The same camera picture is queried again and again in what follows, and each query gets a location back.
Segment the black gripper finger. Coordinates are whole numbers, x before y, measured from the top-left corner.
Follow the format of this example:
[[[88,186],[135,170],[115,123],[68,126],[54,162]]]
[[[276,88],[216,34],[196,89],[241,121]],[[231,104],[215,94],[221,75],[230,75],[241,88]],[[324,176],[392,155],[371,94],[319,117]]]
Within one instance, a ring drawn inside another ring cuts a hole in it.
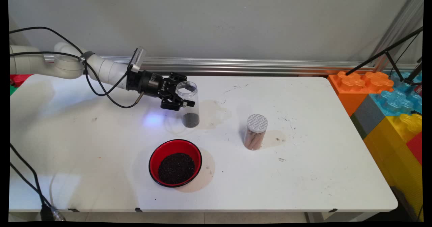
[[[182,99],[178,95],[161,95],[161,108],[165,110],[179,111],[183,107],[194,107],[195,101]]]
[[[187,81],[187,77],[179,73],[171,72],[169,75],[169,86],[174,90],[177,88],[179,83],[186,82],[186,81]]]

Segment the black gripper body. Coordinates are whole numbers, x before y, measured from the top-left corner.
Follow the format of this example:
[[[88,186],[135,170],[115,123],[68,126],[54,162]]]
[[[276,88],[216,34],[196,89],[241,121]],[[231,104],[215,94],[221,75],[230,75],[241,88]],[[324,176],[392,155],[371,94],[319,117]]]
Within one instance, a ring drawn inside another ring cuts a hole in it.
[[[177,94],[174,86],[176,85],[177,74],[174,72],[171,72],[167,78],[146,70],[136,73],[136,90],[139,94],[175,101]]]

